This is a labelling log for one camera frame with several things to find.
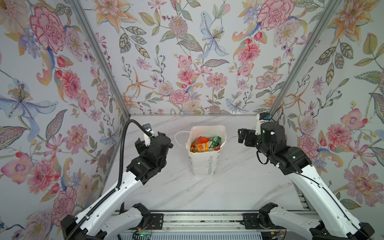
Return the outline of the white paper bag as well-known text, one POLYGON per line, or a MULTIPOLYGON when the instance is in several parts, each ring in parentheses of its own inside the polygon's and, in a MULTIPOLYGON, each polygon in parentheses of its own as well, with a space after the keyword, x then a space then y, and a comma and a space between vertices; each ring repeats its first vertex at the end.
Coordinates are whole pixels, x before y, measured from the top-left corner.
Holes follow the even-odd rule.
POLYGON ((222 148, 227 143, 226 127, 223 125, 195 126, 187 133, 189 134, 189 138, 183 146, 186 147, 188 152, 194 176, 199 178, 213 178, 222 148), (221 137, 222 141, 220 149, 218 151, 192 153, 190 151, 191 145, 200 136, 205 138, 221 137))

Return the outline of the orange Fox's candy bag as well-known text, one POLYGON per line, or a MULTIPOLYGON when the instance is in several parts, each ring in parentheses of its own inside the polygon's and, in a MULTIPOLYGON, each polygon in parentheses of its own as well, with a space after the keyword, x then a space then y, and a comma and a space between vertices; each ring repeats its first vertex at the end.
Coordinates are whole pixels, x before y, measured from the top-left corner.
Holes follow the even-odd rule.
POLYGON ((202 143, 202 144, 197 144, 195 146, 191 146, 190 151, 192 153, 204 153, 204 152, 211 152, 214 151, 214 147, 210 147, 210 143, 202 143))

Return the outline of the green Fox's candy bag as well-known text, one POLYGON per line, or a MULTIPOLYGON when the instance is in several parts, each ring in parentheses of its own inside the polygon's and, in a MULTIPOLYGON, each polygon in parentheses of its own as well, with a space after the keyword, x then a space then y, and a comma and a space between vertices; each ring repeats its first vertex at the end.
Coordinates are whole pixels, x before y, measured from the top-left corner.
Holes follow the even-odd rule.
POLYGON ((221 137, 209 138, 209 151, 218 151, 221 147, 221 137))

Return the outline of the red snack packet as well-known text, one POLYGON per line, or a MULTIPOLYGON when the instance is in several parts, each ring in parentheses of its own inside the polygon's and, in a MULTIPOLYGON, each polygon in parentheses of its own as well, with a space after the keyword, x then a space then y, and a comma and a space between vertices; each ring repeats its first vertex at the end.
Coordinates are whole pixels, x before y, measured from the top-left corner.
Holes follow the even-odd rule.
POLYGON ((193 143, 192 143, 192 147, 196 147, 197 145, 200 145, 200 144, 205 144, 205 143, 208 143, 209 142, 209 138, 205 138, 205 137, 198 137, 193 143))

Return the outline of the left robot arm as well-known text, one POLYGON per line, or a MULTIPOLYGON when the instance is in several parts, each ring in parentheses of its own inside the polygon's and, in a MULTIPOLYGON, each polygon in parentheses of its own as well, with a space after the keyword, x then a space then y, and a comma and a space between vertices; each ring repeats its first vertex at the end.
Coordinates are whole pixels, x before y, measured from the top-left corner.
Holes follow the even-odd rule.
POLYGON ((130 229, 144 229, 150 222, 151 212, 143 204, 114 215, 128 196, 143 187, 166 166, 167 154, 173 147, 171 139, 163 133, 154 137, 139 156, 131 161, 122 179, 111 187, 89 208, 76 216, 68 215, 61 221, 66 240, 111 240, 130 229))

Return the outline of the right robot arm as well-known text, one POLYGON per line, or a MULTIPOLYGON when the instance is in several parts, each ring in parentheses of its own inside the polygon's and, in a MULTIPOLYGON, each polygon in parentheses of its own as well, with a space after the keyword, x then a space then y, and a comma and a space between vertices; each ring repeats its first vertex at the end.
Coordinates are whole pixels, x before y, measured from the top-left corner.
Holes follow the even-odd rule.
POLYGON ((285 129, 273 123, 258 123, 256 130, 239 129, 238 142, 257 149, 306 196, 318 220, 306 218, 268 203, 258 211, 261 228, 281 227, 308 240, 369 240, 374 229, 360 222, 342 205, 321 179, 311 159, 298 147, 287 145, 285 129))

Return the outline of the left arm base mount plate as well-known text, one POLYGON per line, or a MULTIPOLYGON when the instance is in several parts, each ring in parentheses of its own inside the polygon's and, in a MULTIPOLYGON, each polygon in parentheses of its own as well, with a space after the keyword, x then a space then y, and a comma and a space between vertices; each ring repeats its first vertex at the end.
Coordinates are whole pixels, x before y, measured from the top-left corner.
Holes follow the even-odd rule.
POLYGON ((127 230, 161 230, 164 223, 164 214, 149 214, 142 218, 142 220, 133 227, 127 230))

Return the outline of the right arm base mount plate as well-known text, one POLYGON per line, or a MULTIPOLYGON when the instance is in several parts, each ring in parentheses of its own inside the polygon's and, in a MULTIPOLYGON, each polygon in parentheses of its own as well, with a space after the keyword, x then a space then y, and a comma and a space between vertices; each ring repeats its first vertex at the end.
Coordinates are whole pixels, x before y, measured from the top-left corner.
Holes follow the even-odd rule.
POLYGON ((246 230, 280 230, 284 229, 280 226, 276 226, 270 219, 262 215, 259 217, 259 213, 244 213, 241 224, 245 226, 246 230))

